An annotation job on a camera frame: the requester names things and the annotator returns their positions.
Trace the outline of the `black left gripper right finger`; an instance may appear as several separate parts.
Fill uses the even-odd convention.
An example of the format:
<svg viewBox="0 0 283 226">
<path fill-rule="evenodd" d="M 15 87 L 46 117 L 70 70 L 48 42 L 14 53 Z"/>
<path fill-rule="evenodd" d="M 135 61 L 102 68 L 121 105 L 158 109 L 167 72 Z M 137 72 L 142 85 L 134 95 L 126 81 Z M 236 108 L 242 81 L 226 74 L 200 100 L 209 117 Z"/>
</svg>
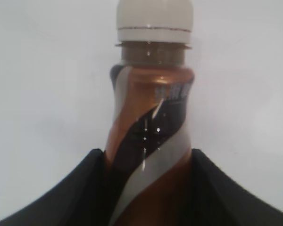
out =
<svg viewBox="0 0 283 226">
<path fill-rule="evenodd" d="M 201 150 L 192 151 L 191 226 L 283 226 L 283 213 L 255 197 Z"/>
</svg>

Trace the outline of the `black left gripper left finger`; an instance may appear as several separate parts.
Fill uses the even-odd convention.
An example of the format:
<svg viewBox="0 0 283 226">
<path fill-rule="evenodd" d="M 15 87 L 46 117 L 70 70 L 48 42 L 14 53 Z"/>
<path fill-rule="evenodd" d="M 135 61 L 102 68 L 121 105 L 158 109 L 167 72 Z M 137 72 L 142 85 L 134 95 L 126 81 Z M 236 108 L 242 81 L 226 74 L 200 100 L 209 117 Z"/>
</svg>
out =
<svg viewBox="0 0 283 226">
<path fill-rule="evenodd" d="M 54 188 L 0 226 L 97 226 L 104 153 L 91 150 Z"/>
</svg>

